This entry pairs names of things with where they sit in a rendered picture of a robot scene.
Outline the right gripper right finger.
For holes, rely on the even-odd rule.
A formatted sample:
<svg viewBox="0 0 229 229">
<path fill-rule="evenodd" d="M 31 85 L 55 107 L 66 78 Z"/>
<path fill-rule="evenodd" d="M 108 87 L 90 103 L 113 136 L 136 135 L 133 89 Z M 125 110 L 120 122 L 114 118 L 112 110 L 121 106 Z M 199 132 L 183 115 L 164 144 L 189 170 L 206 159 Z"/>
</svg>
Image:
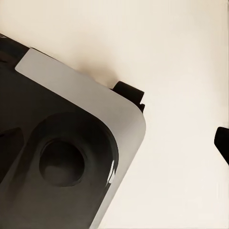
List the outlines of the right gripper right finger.
<svg viewBox="0 0 229 229">
<path fill-rule="evenodd" d="M 218 127 L 214 145 L 229 164 L 229 128 Z"/>
</svg>

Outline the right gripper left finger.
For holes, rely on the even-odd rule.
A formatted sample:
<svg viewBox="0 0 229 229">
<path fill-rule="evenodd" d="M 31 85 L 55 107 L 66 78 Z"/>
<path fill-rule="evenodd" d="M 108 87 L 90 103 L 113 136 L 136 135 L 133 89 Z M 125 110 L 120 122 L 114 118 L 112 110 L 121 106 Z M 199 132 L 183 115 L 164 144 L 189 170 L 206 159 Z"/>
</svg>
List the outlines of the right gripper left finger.
<svg viewBox="0 0 229 229">
<path fill-rule="evenodd" d="M 20 127 L 0 132 L 0 184 L 25 145 Z"/>
</svg>

